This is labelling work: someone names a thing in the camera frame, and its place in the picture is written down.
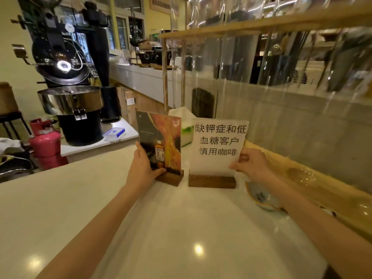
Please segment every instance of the bottle label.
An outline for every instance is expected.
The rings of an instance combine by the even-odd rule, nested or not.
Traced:
[[[164,161],[164,150],[161,148],[155,148],[156,159],[158,161]]]

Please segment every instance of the stool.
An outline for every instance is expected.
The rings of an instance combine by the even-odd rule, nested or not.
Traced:
[[[16,131],[16,129],[14,128],[14,125],[12,123],[12,121],[16,120],[16,119],[20,119],[23,123],[23,125],[25,126],[25,128],[27,129],[27,132],[31,135],[31,131],[30,129],[28,128],[25,120],[23,119],[23,116],[22,116],[22,113],[21,112],[13,112],[13,113],[8,113],[6,115],[0,115],[0,123],[4,126],[5,128],[5,131],[7,132],[8,134],[8,137],[10,139],[13,139],[12,138],[12,134],[10,133],[8,127],[6,126],[6,122],[9,123],[10,127],[12,128],[14,134],[16,135],[17,139],[18,140],[21,140],[20,136],[18,135],[18,132]]]

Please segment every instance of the hand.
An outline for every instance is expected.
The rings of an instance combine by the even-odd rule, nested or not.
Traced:
[[[143,194],[150,188],[154,179],[160,174],[165,173],[167,170],[152,170],[146,151],[142,148],[139,142],[136,142],[136,147],[137,150],[134,152],[134,158],[128,172],[126,186],[131,186],[139,194]]]
[[[265,183],[274,173],[265,154],[258,149],[243,148],[239,162],[230,164],[231,169],[245,173],[253,182]]]

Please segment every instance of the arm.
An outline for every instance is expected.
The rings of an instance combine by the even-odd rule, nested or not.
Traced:
[[[244,148],[230,168],[265,185],[342,278],[371,278],[372,245],[280,179],[263,152]]]
[[[126,185],[40,272],[36,279],[90,278],[128,211],[165,169],[152,171],[145,150],[137,150]]]

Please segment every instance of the table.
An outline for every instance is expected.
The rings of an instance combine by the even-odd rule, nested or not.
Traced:
[[[125,132],[120,135],[118,140],[112,142],[106,141],[103,138],[101,141],[91,145],[75,147],[68,145],[66,140],[62,139],[61,156],[66,156],[68,162],[73,163],[105,152],[115,151],[129,145],[134,145],[137,141],[138,132],[124,118],[117,122],[102,124],[104,133],[114,127],[124,128]]]
[[[1,278],[31,279],[119,191],[135,146],[0,186]],[[236,189],[156,182],[124,219],[93,278],[321,278],[327,263],[284,212]]]

